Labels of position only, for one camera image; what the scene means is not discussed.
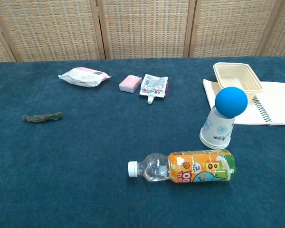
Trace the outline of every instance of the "snack package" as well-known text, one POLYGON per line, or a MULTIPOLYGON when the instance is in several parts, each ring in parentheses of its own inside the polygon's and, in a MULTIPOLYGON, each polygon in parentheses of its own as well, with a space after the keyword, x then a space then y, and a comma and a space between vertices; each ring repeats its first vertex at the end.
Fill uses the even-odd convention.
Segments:
POLYGON ((134 75, 128 75, 120 84, 119 89, 121 91, 134 93, 135 90, 139 87, 139 85, 142 83, 142 78, 137 77, 134 75))
POLYGON ((154 97, 165 97, 168 85, 168 77, 145 75, 139 94, 148 96, 148 104, 152 104, 154 97))
POLYGON ((85 87, 98 86, 101 82, 105 81, 108 78, 111 78, 105 72, 85 67, 73 68, 63 75, 58 75, 58 77, 68 83, 85 87))

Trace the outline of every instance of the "white bottle cap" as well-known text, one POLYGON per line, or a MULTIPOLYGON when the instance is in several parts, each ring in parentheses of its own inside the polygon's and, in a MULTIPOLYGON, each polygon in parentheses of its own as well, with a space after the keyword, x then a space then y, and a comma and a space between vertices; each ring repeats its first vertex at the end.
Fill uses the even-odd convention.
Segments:
POLYGON ((148 96, 148 104, 152 104, 154 96, 148 96))
POLYGON ((137 177, 137 161, 129 161, 128 173, 129 177, 137 177))

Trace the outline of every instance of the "paper cup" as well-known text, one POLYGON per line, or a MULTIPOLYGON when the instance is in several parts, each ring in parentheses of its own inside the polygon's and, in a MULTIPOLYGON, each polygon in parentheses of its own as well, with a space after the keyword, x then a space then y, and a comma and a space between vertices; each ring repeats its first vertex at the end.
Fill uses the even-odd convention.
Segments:
POLYGON ((225 149, 230 143, 234 120, 235 117, 228 119, 219 116, 216 108, 212 108, 200 130, 200 140, 209 148, 225 149))

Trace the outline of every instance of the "orange juice bottle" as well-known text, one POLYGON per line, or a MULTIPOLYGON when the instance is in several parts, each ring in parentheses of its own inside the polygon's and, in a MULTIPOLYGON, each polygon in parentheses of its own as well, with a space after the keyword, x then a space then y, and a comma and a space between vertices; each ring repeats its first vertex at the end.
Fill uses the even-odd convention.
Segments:
POLYGON ((236 173, 234 157, 228 150, 181 151, 169 156, 152 153, 142 162, 128 163, 129 177, 148 181, 170 179, 176 183, 229 181, 236 173))

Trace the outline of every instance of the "notebook spiral binding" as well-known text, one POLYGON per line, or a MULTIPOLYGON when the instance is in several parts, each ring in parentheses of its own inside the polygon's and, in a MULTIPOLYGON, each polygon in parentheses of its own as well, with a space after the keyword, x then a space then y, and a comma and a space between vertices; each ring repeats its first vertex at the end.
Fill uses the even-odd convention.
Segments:
POLYGON ((268 113, 266 112, 266 109, 263 107, 263 105, 261 104, 261 102, 259 101, 259 99, 257 98, 257 96, 254 96, 252 98, 252 101, 255 103, 258 111, 261 113, 263 119, 265 120, 265 122, 272 122, 270 116, 268 115, 268 113))

